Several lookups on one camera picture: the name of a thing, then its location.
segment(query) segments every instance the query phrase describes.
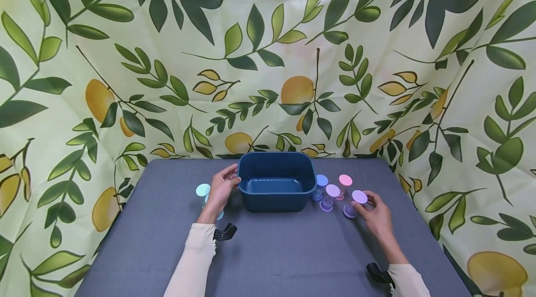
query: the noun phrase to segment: gray tablecloth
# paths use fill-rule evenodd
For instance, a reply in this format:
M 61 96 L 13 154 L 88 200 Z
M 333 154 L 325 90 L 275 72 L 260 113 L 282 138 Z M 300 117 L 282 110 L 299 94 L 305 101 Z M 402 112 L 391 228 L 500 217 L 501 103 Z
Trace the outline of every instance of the gray tablecloth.
M 210 183 L 230 160 L 156 160 L 145 169 L 77 297 L 162 296 L 179 261 L 191 223 L 201 211 L 195 187 Z M 350 175 L 350 190 L 377 192 L 392 212 L 395 235 L 432 297 L 469 297 L 461 279 L 384 160 L 316 159 L 316 173 L 335 183 Z M 366 265 L 387 268 L 383 252 L 359 218 L 336 202 L 324 213 L 310 201 L 301 212 L 251 213 L 240 193 L 229 199 L 220 242 L 208 273 L 207 297 L 385 297 Z

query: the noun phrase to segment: hand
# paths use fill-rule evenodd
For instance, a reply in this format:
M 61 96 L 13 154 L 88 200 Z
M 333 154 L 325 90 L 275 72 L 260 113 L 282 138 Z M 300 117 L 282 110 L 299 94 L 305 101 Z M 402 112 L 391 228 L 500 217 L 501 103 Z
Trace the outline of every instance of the hand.
M 231 191 L 240 183 L 241 179 L 236 175 L 237 170 L 238 164 L 235 163 L 212 177 L 208 201 L 197 220 L 198 223 L 216 222 L 219 213 L 227 204 Z
M 352 202 L 352 206 L 364 218 L 369 230 L 374 234 L 378 241 L 386 241 L 394 238 L 393 224 L 391 222 L 391 211 L 380 196 L 372 191 L 363 191 L 368 197 L 368 204 L 373 206 L 373 209 L 367 208 L 356 202 Z

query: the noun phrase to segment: leaf print backdrop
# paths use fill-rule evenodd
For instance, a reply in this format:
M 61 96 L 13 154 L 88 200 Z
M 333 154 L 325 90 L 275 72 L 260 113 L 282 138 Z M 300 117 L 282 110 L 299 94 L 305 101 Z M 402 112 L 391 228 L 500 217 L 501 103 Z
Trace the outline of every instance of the leaf print backdrop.
M 0 14 L 2 296 L 73 296 L 149 160 L 249 151 L 383 158 L 472 294 L 536 294 L 536 0 Z

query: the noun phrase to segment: black clamp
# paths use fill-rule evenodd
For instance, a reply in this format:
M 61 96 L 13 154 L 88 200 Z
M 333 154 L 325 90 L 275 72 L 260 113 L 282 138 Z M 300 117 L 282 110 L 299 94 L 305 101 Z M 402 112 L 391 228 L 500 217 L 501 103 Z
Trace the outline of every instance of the black clamp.
M 225 241 L 230 240 L 236 233 L 236 226 L 232 223 L 228 223 L 224 230 L 216 229 L 214 231 L 214 240 Z
M 375 262 L 367 265 L 367 271 L 374 282 L 381 284 L 391 284 L 395 289 L 395 282 L 391 278 L 391 275 L 387 271 L 381 271 L 380 267 Z

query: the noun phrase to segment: yellow lemon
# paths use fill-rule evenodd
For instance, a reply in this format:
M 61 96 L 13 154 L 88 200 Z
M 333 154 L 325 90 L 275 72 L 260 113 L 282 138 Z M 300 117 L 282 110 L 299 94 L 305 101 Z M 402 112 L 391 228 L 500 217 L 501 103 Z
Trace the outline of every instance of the yellow lemon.
M 123 130 L 123 134 L 126 135 L 128 138 L 134 135 L 134 132 L 127 127 L 127 124 L 125 123 L 125 119 L 123 117 L 119 119 L 119 124 L 121 125 L 121 129 Z
M 225 146 L 233 154 L 247 153 L 253 140 L 246 133 L 231 134 L 225 139 Z
M 114 101 L 114 94 L 106 88 L 106 85 L 97 79 L 89 81 L 86 87 L 86 103 L 98 122 L 104 121 L 108 108 Z
M 380 149 L 381 146 L 387 144 L 387 141 L 389 141 L 390 139 L 392 139 L 392 137 L 395 136 L 395 130 L 394 129 L 390 129 L 387 133 L 385 133 L 381 138 L 377 139 L 376 142 L 374 142 L 372 144 L 372 146 L 370 146 L 370 152 L 371 153 L 374 153 L 375 151 L 377 151 L 378 149 Z
M 518 261 L 494 251 L 478 252 L 471 256 L 468 273 L 480 290 L 490 296 L 522 297 L 521 286 L 529 279 Z
M 314 95 L 313 81 L 305 76 L 290 77 L 281 88 L 281 103 L 303 104 L 311 101 Z
M 432 106 L 432 110 L 430 111 L 430 116 L 432 119 L 437 118 L 438 116 L 443 113 L 443 107 L 445 106 L 445 102 L 447 101 L 447 95 L 448 95 L 449 89 L 446 89 L 445 92 L 439 97 L 437 102 L 434 103 Z
M 415 139 L 421 134 L 420 131 L 416 131 L 415 134 L 413 134 L 413 136 L 411 137 L 411 139 L 409 139 L 408 143 L 406 144 L 406 148 L 408 148 L 408 150 L 411 149 L 411 145 L 413 145 L 413 141 L 415 141 Z
M 91 212 L 91 220 L 97 231 L 108 229 L 119 213 L 119 205 L 115 198 L 115 189 L 108 188 L 97 199 L 93 211 Z

